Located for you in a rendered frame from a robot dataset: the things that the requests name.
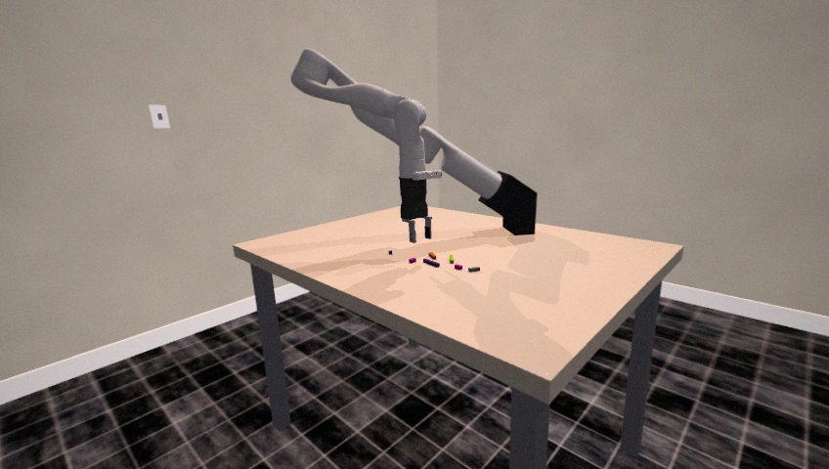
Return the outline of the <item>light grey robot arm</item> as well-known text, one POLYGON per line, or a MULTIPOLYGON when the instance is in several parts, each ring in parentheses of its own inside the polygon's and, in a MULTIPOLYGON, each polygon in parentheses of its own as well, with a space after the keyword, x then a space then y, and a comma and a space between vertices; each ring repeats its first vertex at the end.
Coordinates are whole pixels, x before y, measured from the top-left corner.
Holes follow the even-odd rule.
POLYGON ((486 199, 499 189, 502 175, 497 171, 478 162, 431 128, 423 126, 419 130, 426 118, 426 109, 420 102, 368 83, 357 83, 312 49, 302 52, 290 80, 307 95, 350 106, 362 123, 399 146, 400 159, 425 158, 425 163, 429 164, 442 148, 441 169, 444 172, 486 199), (326 86, 329 79, 338 87, 326 86))

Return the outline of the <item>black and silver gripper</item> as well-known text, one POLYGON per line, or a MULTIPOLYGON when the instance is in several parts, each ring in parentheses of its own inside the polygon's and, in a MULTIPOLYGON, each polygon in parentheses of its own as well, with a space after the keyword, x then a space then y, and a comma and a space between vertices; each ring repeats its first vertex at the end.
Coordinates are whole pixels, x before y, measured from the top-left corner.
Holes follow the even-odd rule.
POLYGON ((403 222, 409 223, 410 242, 416 243, 415 220, 425 219, 425 238, 432 238, 431 220, 428 216, 426 199, 426 179, 442 178, 442 172, 426 171, 425 158, 403 160, 400 159, 400 195, 402 198, 401 218, 403 222))

